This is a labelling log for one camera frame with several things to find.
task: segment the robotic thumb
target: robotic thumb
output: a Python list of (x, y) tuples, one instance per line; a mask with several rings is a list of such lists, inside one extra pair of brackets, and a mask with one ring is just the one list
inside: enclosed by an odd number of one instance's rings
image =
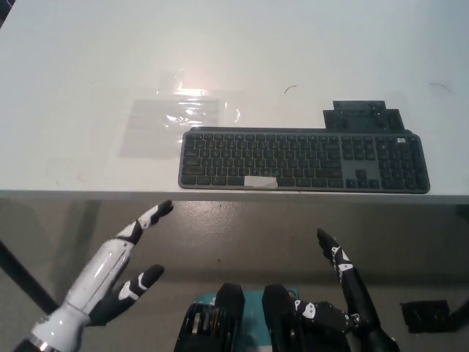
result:
[(109, 291), (89, 313), (90, 326), (104, 326), (117, 318), (148, 291), (164, 272), (161, 265), (153, 265), (138, 277), (127, 281), (118, 288)]

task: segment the black table leg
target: black table leg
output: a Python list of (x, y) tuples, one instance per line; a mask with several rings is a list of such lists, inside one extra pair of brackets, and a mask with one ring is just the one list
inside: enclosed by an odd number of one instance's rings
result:
[(49, 296), (44, 287), (26, 270), (12, 252), (0, 241), (0, 268), (33, 300), (37, 306), (49, 315), (59, 305)]

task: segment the keyboard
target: keyboard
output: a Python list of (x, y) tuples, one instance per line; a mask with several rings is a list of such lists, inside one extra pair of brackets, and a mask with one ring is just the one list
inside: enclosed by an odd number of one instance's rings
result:
[(198, 127), (182, 138), (182, 188), (425, 194), (415, 134)]

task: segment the white table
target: white table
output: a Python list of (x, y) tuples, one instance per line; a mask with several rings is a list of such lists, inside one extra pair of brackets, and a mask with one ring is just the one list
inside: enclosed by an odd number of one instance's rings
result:
[[(0, 30), (0, 196), (468, 203), (468, 11), (465, 0), (17, 1)], [(385, 100), (421, 137), (431, 190), (183, 190), (194, 97), (201, 125), (297, 128), (323, 128), (333, 100)]]

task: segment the white robotic hand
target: white robotic hand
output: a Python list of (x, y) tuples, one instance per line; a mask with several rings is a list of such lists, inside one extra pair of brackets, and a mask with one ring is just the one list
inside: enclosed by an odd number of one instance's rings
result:
[(75, 352), (81, 346), (85, 326), (106, 325), (131, 307), (158, 280), (164, 268), (154, 265), (119, 288), (112, 287), (143, 232), (172, 209), (170, 200), (156, 205), (106, 241), (70, 288), (60, 308), (36, 324), (29, 342), (38, 351)]

